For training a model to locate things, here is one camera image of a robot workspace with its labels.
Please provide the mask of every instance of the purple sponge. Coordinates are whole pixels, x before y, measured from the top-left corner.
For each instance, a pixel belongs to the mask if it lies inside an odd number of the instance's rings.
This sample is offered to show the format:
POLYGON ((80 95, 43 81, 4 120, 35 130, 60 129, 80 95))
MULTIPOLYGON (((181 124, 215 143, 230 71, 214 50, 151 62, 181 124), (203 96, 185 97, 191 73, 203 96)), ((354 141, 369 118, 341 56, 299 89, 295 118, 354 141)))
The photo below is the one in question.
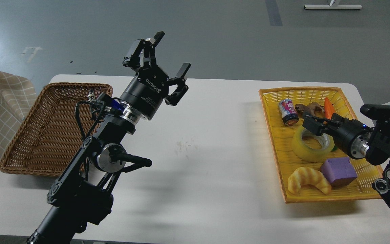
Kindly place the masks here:
POLYGON ((358 177, 348 157, 327 159, 320 169, 332 186, 348 185, 358 177))

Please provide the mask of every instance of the white table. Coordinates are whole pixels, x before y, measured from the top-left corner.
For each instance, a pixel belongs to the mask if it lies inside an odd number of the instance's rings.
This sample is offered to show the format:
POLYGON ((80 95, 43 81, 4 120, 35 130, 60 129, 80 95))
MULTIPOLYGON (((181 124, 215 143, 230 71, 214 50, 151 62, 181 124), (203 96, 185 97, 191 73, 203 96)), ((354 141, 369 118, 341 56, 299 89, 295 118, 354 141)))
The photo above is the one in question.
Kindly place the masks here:
MULTIPOLYGON (((120 96, 132 77, 58 75, 51 82, 102 82, 120 96)), ((75 239, 141 243, 390 243, 383 200, 285 204, 258 90, 351 84, 189 79, 177 107, 141 120, 123 145, 152 159, 120 177, 113 212, 75 239)), ((50 205, 52 180, 0 172, 0 235, 29 236, 50 205)))

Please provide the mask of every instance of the soda can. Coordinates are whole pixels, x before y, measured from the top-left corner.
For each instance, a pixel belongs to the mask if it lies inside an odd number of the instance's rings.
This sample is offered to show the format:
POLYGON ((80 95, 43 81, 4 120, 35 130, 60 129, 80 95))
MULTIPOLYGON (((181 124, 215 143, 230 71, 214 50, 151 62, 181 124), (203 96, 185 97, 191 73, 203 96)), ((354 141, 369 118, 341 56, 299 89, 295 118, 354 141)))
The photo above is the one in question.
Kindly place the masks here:
POLYGON ((299 121, 299 116, 291 99, 284 99, 278 103, 282 115, 282 121, 286 126, 294 125, 299 121))

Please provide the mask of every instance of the toy carrot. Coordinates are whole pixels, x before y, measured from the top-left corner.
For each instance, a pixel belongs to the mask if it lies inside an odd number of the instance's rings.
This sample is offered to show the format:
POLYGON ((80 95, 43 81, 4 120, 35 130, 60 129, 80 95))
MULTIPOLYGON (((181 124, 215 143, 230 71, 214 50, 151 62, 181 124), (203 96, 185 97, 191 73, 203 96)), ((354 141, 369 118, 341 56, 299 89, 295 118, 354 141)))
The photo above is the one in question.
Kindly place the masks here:
POLYGON ((335 108, 330 102, 329 98, 325 97, 325 117, 326 119, 331 119, 332 114, 335 112, 335 108))

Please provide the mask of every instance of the yellow plastic basket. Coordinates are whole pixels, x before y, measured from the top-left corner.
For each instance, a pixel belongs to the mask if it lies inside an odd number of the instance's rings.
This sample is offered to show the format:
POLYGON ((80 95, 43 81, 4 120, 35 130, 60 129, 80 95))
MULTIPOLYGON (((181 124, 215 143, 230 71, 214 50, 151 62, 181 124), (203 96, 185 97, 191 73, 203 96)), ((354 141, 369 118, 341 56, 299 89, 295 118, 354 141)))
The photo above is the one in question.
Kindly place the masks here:
MULTIPOLYGON (((319 162, 306 162, 300 159, 291 150, 291 138, 299 126, 302 126, 303 119, 299 116, 299 122, 292 126, 285 126, 278 108, 278 103, 284 99, 291 99, 293 104, 308 105, 311 102, 317 102, 324 105, 325 97, 332 102, 335 112, 342 117, 356 119, 350 104, 337 87, 284 87, 273 89, 261 89, 259 91, 260 99, 263 104, 264 114, 266 116, 267 128, 269 130, 272 148, 277 165, 278 176, 286 203, 294 202, 317 202, 317 201, 346 201, 380 198, 378 193, 373 190, 371 183, 382 175, 380 166, 373 166, 365 159, 354 160, 350 162, 357 173, 357 179, 347 186, 333 187, 332 192, 324 195, 314 186, 302 186, 298 195, 288 191, 288 177, 299 167, 310 167, 320 170, 325 159, 319 162)), ((316 116, 324 117, 323 114, 316 113, 316 116)), ((311 147, 316 148, 318 142, 305 141, 311 147)), ((347 156, 341 150, 332 151, 326 158, 338 158, 347 156)))

